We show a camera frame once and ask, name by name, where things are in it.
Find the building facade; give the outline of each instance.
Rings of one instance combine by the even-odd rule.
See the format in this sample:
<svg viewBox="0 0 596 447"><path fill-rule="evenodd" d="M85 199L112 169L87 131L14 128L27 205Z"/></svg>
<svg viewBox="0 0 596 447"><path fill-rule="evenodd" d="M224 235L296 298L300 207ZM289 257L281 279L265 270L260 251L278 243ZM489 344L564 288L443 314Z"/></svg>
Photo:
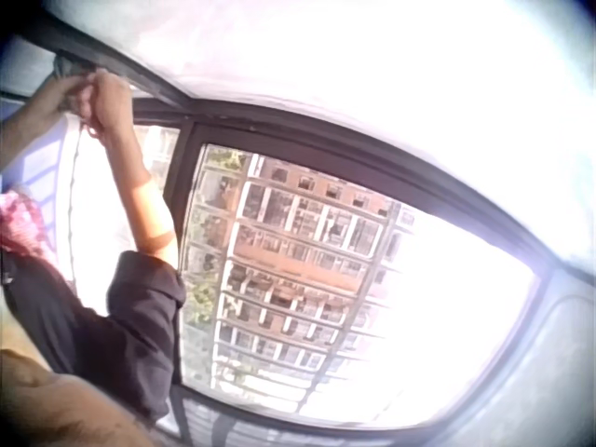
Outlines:
<svg viewBox="0 0 596 447"><path fill-rule="evenodd" d="M378 345L400 247L422 214L311 169L210 145L188 216L184 380L313 415L325 386L358 373Z"/></svg>

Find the black jacket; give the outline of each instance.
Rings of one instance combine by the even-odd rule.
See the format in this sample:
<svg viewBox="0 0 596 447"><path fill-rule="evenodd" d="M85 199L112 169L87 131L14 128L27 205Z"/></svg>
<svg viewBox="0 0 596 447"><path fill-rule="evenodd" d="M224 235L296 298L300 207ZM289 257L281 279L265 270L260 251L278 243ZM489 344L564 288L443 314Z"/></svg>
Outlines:
<svg viewBox="0 0 596 447"><path fill-rule="evenodd" d="M174 319L185 298L169 264L122 253L107 294L109 316L101 317L44 262L1 255L7 305L55 373L87 380L150 421L168 413Z"/></svg>

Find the hand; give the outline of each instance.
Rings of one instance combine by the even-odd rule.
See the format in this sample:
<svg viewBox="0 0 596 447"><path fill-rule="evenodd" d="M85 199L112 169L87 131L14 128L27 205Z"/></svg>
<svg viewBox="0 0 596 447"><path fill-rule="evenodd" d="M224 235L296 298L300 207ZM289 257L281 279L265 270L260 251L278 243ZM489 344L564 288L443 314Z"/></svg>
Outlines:
<svg viewBox="0 0 596 447"><path fill-rule="evenodd" d="M132 94L127 81L99 69L87 77L89 85L77 95L81 118L99 139L119 137L132 131Z"/></svg>
<svg viewBox="0 0 596 447"><path fill-rule="evenodd" d="M69 95L85 86L84 76L70 76L57 79L50 75L30 100L20 109L20 116L26 122L27 131L34 138L48 132L61 118L61 106Z"/></svg>

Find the pink cloth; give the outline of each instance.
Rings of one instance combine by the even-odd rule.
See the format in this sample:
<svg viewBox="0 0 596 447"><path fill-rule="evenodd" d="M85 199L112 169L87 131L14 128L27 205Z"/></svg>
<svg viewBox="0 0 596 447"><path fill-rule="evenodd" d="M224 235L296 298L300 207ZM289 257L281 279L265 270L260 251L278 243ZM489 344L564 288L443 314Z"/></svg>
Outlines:
<svg viewBox="0 0 596 447"><path fill-rule="evenodd" d="M58 270L58 259L49 244L41 210L31 198L15 190L0 195L0 246L6 251L42 259Z"/></svg>

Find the metal frame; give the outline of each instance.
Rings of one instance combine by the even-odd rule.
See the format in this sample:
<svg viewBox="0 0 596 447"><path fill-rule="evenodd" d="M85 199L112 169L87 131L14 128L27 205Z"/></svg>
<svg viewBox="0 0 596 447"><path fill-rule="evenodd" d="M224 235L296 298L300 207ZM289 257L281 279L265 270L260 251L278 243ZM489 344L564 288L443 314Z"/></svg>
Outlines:
<svg viewBox="0 0 596 447"><path fill-rule="evenodd" d="M200 147L205 142L215 142L347 178L409 203L513 254L542 278L547 278L555 268L561 267L580 279L593 282L593 276L564 264L534 235L485 197L440 169L387 143L315 118L266 107L193 100L139 63L47 13L23 29L21 35L45 49L72 54L104 66L150 92L156 99L134 102L135 119L140 123L180 124L181 134L164 192L179 239L183 234L188 193L193 184ZM182 385L177 347L172 407L181 429L181 438L185 442L191 440L183 399L192 399L238 420L278 430L342 439L393 438L395 445L424 443L455 424L466 409L481 400L484 389L511 358L518 342L526 336L546 283L543 281L530 300L519 327L510 335L481 381L436 423L403 429L354 430L306 426L259 415Z"/></svg>

